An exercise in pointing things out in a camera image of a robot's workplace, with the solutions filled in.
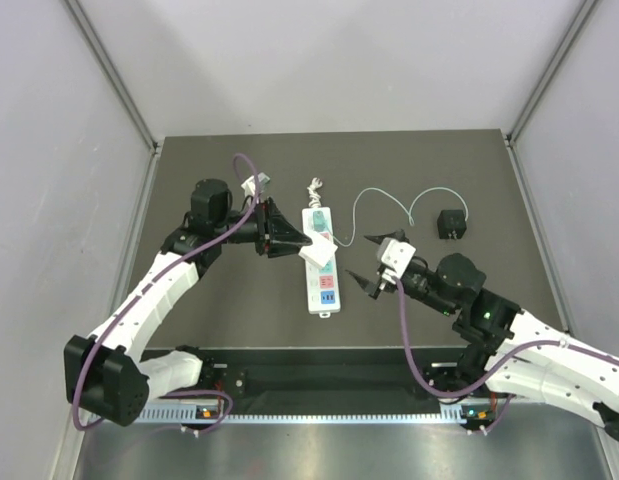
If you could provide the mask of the white power strip coloured sockets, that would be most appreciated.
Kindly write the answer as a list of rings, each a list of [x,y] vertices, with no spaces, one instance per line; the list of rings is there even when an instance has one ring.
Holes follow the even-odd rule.
[[[309,232],[314,231],[312,225],[312,212],[315,210],[322,210],[328,223],[329,230],[320,232],[320,234],[330,239],[336,245],[333,236],[331,209],[329,207],[303,209],[303,233],[309,237]],[[317,315],[322,319],[327,319],[341,310],[336,253],[322,269],[318,269],[305,261],[305,278],[307,305],[310,314]]]

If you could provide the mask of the white square charger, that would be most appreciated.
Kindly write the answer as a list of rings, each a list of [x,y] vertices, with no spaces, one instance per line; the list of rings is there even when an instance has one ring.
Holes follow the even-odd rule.
[[[322,269],[334,257],[338,246],[320,233],[310,231],[311,244],[303,246],[298,255],[310,265]]]

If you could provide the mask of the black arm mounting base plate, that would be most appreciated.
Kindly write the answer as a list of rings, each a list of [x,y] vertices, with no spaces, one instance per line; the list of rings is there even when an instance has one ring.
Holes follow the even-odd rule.
[[[245,415],[406,413],[434,405],[405,353],[387,348],[196,348],[196,384],[220,387]]]

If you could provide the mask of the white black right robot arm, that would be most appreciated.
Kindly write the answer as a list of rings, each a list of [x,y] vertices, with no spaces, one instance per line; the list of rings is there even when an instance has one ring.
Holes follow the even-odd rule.
[[[485,288],[486,275],[460,253],[430,269],[404,231],[370,235],[376,244],[376,280],[354,277],[371,298],[397,293],[453,320],[467,343],[449,384],[436,386],[417,365],[408,338],[406,307],[399,307],[403,349],[420,387],[439,399],[476,396],[485,389],[571,412],[619,442],[619,357],[540,321]]]

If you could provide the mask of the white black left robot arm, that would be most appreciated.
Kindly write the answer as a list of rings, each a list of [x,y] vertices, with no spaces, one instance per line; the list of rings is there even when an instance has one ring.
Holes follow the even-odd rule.
[[[179,348],[162,357],[142,355],[176,303],[195,287],[225,244],[251,244],[260,256],[296,255],[312,240],[296,229],[271,198],[249,194],[245,212],[233,207],[226,182],[199,181],[182,223],[165,239],[148,272],[117,310],[88,336],[73,336],[63,352],[67,400],[75,426],[80,413],[128,426],[145,405],[186,389],[205,396],[214,370],[199,354]]]

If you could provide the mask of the teal USB charger plug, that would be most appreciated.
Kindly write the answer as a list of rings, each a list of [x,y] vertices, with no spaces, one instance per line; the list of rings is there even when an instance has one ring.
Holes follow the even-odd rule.
[[[325,214],[322,210],[315,210],[312,212],[312,225],[315,232],[328,231],[328,223]]]

